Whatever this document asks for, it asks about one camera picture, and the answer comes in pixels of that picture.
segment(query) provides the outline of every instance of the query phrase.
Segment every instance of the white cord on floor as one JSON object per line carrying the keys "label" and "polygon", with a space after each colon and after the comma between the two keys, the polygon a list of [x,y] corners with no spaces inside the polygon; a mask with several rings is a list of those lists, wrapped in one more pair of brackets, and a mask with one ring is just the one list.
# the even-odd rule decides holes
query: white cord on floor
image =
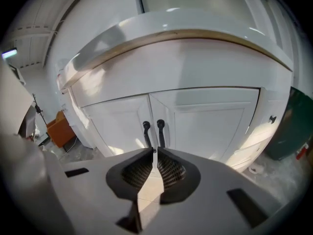
{"label": "white cord on floor", "polygon": [[60,161],[60,159],[61,159],[62,157],[64,157],[64,155],[66,155],[66,154],[74,147],[74,145],[76,144],[77,139],[78,139],[78,138],[76,137],[75,142],[74,142],[74,144],[72,145],[72,147],[71,147],[66,153],[64,153],[64,154],[59,158],[59,161]]}

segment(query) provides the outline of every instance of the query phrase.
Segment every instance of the black cabinet handle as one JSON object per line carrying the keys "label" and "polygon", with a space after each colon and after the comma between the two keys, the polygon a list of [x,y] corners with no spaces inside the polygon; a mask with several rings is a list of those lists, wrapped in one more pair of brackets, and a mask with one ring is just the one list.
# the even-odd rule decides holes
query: black cabinet handle
{"label": "black cabinet handle", "polygon": [[277,117],[270,116],[270,117],[269,117],[269,121],[271,122],[270,124],[274,124],[276,118],[277,118]]}
{"label": "black cabinet handle", "polygon": [[165,122],[162,119],[159,119],[156,122],[157,126],[158,126],[158,138],[160,140],[160,146],[162,148],[165,148],[165,140],[164,140],[164,135],[163,135],[163,128],[165,126]]}
{"label": "black cabinet handle", "polygon": [[145,137],[146,144],[148,147],[152,147],[150,138],[148,135],[148,130],[150,129],[150,123],[148,121],[144,121],[142,124],[144,128],[143,136]]}

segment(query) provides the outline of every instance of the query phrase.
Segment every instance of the orange chair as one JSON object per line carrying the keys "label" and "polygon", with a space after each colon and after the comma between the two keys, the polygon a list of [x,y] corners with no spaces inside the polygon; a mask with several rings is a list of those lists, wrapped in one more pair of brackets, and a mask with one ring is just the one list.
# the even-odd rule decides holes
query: orange chair
{"label": "orange chair", "polygon": [[62,111],[59,111],[55,120],[47,124],[47,132],[57,147],[63,147],[75,136],[72,128]]}

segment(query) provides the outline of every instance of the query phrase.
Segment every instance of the ceiling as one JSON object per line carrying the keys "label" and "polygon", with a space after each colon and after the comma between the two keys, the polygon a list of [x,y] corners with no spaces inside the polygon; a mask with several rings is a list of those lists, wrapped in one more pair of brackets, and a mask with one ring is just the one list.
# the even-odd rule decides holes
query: ceiling
{"label": "ceiling", "polygon": [[44,67],[49,48],[62,22],[80,0],[29,0],[11,23],[1,44],[2,50],[16,47],[7,59],[20,69]]}

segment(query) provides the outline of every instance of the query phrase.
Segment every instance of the dark green container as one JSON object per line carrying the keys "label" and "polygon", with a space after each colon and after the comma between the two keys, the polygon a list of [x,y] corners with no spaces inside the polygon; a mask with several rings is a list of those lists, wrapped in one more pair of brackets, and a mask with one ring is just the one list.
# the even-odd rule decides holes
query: dark green container
{"label": "dark green container", "polygon": [[313,100],[291,87],[282,121],[264,152],[281,160],[301,148],[313,134]]}

